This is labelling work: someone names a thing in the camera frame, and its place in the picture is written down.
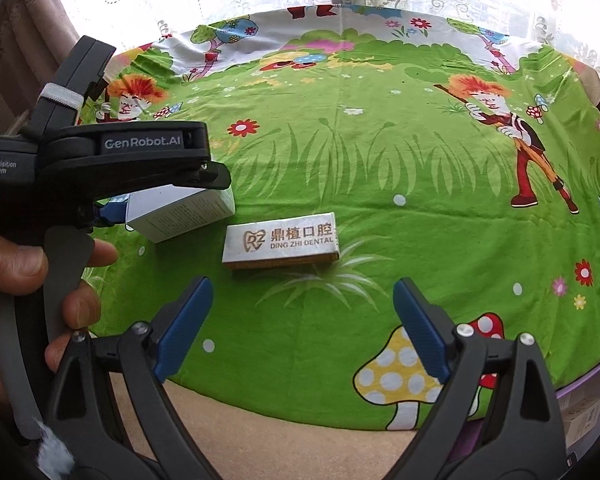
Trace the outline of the left hand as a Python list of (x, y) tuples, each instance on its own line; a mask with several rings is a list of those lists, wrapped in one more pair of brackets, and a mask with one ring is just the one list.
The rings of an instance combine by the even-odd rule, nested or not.
[[(48, 260), (42, 248), (19, 246), (0, 237), (0, 294), (23, 296), (36, 292), (44, 283)], [(102, 303), (97, 292), (86, 281), (65, 296), (61, 314), (68, 330), (45, 349), (47, 367), (56, 372), (65, 348), (76, 330), (85, 330), (102, 316)], [(0, 414), (9, 411), (8, 399), (0, 376)]]

